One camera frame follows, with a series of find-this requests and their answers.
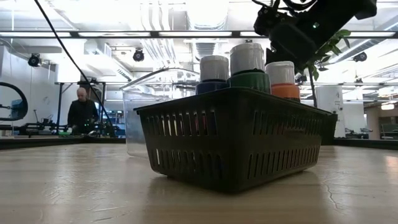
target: black shirt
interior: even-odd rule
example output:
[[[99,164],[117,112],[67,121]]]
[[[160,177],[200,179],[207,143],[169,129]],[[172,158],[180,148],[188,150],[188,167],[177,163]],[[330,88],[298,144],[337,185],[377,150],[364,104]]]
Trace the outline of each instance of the black shirt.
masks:
[[[75,100],[72,102],[68,113],[68,124],[70,126],[83,126],[87,120],[91,119],[94,119],[94,121],[98,120],[98,112],[94,101],[86,100],[85,102],[80,102]]]

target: workbench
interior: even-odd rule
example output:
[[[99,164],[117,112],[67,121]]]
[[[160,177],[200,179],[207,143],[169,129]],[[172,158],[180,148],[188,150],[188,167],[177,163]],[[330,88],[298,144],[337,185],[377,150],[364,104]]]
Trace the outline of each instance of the workbench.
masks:
[[[124,144],[0,151],[7,224],[398,223],[398,151],[322,146],[318,164],[228,195],[156,174]]]

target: clear plastic container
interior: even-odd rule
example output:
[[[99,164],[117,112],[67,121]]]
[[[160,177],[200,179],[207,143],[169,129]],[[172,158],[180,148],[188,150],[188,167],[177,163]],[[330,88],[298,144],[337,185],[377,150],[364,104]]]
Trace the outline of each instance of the clear plastic container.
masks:
[[[141,121],[134,108],[193,96],[199,81],[200,76],[197,72],[182,68],[165,68],[120,88],[123,92],[126,119],[127,153],[130,156],[148,158]]]

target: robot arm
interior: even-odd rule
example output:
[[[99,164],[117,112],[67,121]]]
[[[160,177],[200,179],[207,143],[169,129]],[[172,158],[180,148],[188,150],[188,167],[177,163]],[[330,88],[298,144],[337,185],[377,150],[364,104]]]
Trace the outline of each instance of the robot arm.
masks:
[[[262,6],[254,31],[271,41],[266,64],[288,60],[299,70],[354,16],[365,19],[377,13],[377,0],[300,0],[303,4],[283,0],[287,6],[283,8],[280,0],[272,7],[252,1]]]

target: paint bottle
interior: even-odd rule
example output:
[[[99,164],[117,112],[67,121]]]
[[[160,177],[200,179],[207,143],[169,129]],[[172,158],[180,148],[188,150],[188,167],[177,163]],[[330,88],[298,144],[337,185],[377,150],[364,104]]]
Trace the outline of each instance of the paint bottle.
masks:
[[[300,102],[300,89],[295,85],[293,62],[272,62],[266,65],[271,82],[271,93],[281,98]]]

